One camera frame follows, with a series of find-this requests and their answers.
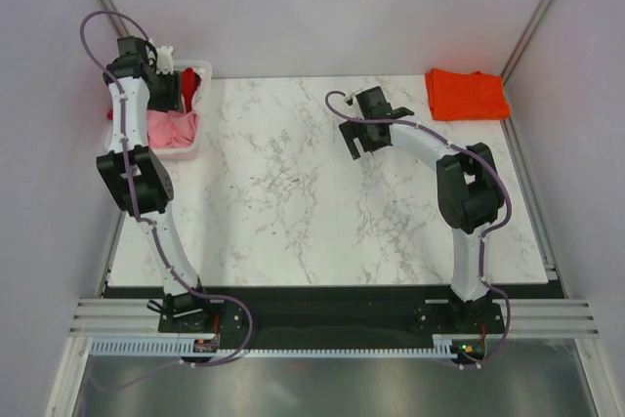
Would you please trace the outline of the pink t shirt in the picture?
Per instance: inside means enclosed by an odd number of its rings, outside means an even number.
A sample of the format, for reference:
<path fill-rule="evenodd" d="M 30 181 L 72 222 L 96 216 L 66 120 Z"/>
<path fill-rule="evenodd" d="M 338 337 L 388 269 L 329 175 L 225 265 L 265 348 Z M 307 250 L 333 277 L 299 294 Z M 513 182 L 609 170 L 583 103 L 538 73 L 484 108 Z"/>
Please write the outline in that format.
<path fill-rule="evenodd" d="M 199 126 L 196 111 L 189 113 L 147 112 L 147 137 L 154 148 L 185 148 L 193 144 Z"/>

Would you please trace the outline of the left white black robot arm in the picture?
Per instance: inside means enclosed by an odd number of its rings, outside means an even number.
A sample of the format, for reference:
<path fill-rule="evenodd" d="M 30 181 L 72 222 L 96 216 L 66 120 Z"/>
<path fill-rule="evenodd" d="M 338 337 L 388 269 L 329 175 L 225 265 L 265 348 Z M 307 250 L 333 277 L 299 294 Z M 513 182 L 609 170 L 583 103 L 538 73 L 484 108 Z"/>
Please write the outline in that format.
<path fill-rule="evenodd" d="M 201 280 L 188 260 L 175 226 L 173 183 L 149 146 L 148 114 L 182 111 L 181 73 L 158 67 L 159 51 L 150 41 L 117 40 L 118 57 L 104 67 L 112 99 L 112 130 L 97 170 L 118 208 L 134 218 L 145 234 L 163 281 L 162 306 L 167 327 L 203 332 L 214 309 L 200 297 Z"/>

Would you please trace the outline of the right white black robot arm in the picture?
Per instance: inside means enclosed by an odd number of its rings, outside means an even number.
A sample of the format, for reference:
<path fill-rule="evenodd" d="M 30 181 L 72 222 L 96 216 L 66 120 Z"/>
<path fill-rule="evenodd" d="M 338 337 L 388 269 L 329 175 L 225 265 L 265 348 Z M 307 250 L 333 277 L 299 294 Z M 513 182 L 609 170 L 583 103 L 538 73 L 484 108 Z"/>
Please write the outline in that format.
<path fill-rule="evenodd" d="M 412 110 L 392 107 L 379 86 L 350 95 L 331 91 L 325 104 L 344 119 L 339 130 L 352 159 L 359 159 L 362 151 L 392 146 L 434 171 L 438 211 L 453 240 L 449 300 L 437 306 L 437 321 L 466 333 L 495 317 L 485 239 L 509 223 L 512 200 L 490 147 L 454 144 L 421 123 Z"/>

